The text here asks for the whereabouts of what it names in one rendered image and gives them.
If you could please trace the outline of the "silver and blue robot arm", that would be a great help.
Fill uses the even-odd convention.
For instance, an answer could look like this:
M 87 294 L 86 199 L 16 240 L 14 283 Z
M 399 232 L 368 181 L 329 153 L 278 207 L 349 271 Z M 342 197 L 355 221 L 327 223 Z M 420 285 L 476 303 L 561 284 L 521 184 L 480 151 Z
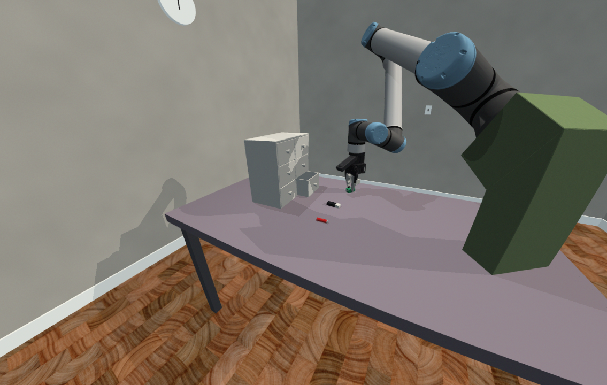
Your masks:
M 507 102 L 520 93 L 502 80 L 469 37 L 458 32 L 443 34 L 430 42 L 373 22 L 365 30 L 361 44 L 378 54 L 386 69 L 384 124 L 367 119 L 349 120 L 347 151 L 351 153 L 365 152 L 365 142 L 392 153 L 406 146 L 402 129 L 402 67 L 414 73 L 420 85 L 459 112 L 473 127 L 476 138 Z

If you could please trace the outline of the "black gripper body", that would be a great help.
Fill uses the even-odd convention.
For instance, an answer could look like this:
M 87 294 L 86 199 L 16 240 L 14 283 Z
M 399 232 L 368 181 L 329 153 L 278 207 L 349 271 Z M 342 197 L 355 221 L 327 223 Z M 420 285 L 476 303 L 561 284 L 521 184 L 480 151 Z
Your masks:
M 365 173 L 365 171 L 364 171 L 364 168 L 365 168 L 365 165 L 366 165 L 364 163 L 365 152 L 364 153 L 350 153 L 350 152 L 348 152 L 348 155 L 356 156 L 357 157 L 357 161 L 355 163 L 351 164 L 347 168 L 348 174 L 353 175 L 355 173 L 355 170 L 357 171 L 358 174 Z

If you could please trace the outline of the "white drawer with knob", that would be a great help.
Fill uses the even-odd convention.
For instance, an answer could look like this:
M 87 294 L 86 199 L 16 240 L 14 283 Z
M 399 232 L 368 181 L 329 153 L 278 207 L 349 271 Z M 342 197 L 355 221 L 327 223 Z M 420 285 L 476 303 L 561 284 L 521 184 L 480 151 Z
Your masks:
M 289 150 L 288 150 L 289 149 Z M 294 139 L 277 142 L 278 165 L 295 158 Z

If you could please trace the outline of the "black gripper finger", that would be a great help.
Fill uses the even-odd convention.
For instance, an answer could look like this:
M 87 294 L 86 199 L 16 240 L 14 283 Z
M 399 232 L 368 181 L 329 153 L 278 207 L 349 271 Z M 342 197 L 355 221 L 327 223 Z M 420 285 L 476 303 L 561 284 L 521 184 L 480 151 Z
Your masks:
M 347 188 L 350 188 L 350 183 L 351 183 L 351 177 L 353 175 L 348 174 L 347 169 L 345 169 L 345 180 L 347 181 Z
M 353 176 L 351 177 L 351 191 L 353 192 L 353 190 L 355 189 L 355 186 L 358 185 L 361 180 L 358 179 L 358 173 L 355 170 L 355 173 L 353 174 Z

